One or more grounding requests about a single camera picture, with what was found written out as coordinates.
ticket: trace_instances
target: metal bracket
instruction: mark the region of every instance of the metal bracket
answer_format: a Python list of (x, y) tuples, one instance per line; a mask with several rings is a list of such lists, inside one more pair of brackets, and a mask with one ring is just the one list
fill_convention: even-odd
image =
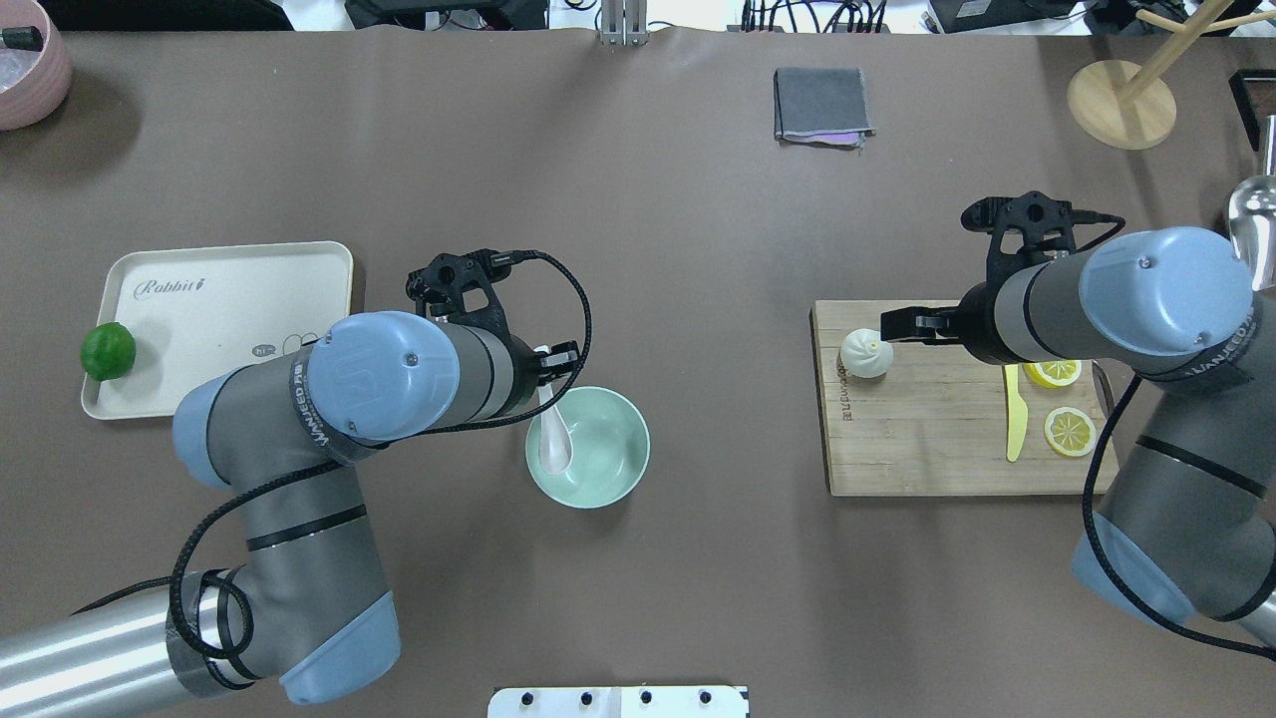
[(600, 0), (598, 42), (647, 45), (647, 0)]
[(540, 366), (536, 384), (544, 386), (575, 370), (581, 362), (581, 347), (574, 341), (555, 343), (553, 347), (537, 346), (536, 361)]
[(746, 686), (500, 689), (487, 718), (748, 718)]

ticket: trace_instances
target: wooden stand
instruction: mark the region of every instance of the wooden stand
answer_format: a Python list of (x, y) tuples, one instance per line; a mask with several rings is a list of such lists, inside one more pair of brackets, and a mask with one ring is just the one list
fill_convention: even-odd
[(1178, 110), (1161, 74), (1207, 32), (1276, 18), (1273, 10), (1213, 22), (1231, 1), (1206, 0), (1187, 23), (1139, 10), (1138, 19), (1174, 36), (1143, 66), (1124, 60), (1102, 60), (1082, 68), (1068, 83), (1072, 116), (1095, 139), (1120, 149), (1147, 149), (1169, 136)]

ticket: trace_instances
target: mint green bowl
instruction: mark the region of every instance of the mint green bowl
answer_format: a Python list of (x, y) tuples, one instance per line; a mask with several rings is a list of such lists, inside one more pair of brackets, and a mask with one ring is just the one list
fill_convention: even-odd
[(572, 509), (600, 509), (625, 497), (647, 471), (651, 435), (628, 399), (598, 386), (569, 390), (558, 403), (568, 436), (572, 464), (550, 476), (541, 468), (541, 418), (527, 430), (527, 471), (546, 496)]

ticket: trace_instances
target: yellow knife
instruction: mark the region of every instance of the yellow knife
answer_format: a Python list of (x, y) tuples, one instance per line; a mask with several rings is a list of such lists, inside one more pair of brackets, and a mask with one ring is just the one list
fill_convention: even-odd
[(1018, 365), (1002, 370), (1005, 372), (1005, 460), (1018, 462), (1028, 431), (1028, 403), (1020, 397)]

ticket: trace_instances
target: pink container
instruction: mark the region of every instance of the pink container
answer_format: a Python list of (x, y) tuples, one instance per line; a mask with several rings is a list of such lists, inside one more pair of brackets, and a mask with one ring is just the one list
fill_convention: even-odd
[(45, 48), (17, 84), (0, 92), (0, 130), (45, 119), (61, 105), (71, 85), (71, 59), (45, 9), (36, 0), (0, 0), (0, 27), (26, 26), (40, 28)]

